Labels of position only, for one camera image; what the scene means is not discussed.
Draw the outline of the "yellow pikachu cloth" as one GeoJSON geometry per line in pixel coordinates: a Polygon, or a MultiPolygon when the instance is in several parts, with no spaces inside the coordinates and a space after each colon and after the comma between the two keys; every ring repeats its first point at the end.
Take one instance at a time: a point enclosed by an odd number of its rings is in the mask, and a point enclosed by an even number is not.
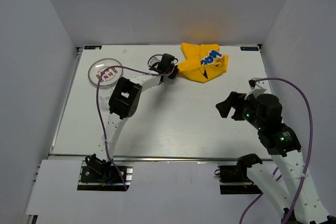
{"type": "Polygon", "coordinates": [[[227,71],[229,55],[220,53],[218,44],[181,43],[185,60],[178,64],[179,73],[199,83],[211,81],[227,71]]]}

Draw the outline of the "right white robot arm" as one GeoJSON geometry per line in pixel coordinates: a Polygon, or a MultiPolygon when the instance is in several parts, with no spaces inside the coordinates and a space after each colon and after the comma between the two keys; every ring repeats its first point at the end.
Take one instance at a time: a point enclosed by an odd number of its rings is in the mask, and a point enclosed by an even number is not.
{"type": "Polygon", "coordinates": [[[232,119],[246,121],[258,133],[284,180],[282,188],[273,175],[266,171],[256,154],[242,156],[237,161],[237,175],[252,181],[267,197],[282,223],[335,223],[320,197],[307,170],[299,140],[290,127],[282,122],[282,105],[272,94],[254,96],[231,92],[226,100],[216,105],[222,118],[234,109],[232,119]]]}

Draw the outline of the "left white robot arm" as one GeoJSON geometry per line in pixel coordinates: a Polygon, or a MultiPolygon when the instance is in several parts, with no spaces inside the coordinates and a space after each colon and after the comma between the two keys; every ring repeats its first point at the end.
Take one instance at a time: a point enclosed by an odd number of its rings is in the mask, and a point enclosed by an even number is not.
{"type": "Polygon", "coordinates": [[[126,66],[110,66],[103,70],[96,87],[96,108],[103,131],[102,140],[96,153],[98,159],[115,165],[113,157],[117,141],[126,122],[137,111],[141,94],[152,87],[161,85],[166,79],[176,78],[179,72],[177,63],[178,59],[175,56],[157,54],[148,59],[147,71],[126,66]],[[136,72],[139,76],[132,79],[119,78],[108,102],[108,120],[104,122],[99,104],[100,83],[104,74],[113,68],[136,72]]]}

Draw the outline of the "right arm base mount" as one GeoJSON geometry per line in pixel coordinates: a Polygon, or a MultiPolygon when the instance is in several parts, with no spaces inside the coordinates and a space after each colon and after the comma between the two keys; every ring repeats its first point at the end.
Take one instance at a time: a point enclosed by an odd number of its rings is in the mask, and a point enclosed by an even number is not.
{"type": "Polygon", "coordinates": [[[214,171],[219,179],[221,195],[257,195],[261,190],[248,178],[244,178],[235,165],[222,165],[214,171]]]}

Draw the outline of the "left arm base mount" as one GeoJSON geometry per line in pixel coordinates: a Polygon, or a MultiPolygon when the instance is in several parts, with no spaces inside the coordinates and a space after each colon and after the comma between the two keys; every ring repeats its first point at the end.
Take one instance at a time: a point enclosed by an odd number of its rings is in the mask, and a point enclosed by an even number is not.
{"type": "Polygon", "coordinates": [[[117,165],[100,160],[96,154],[86,156],[78,179],[78,191],[121,191],[128,190],[131,183],[130,166],[117,165]]]}

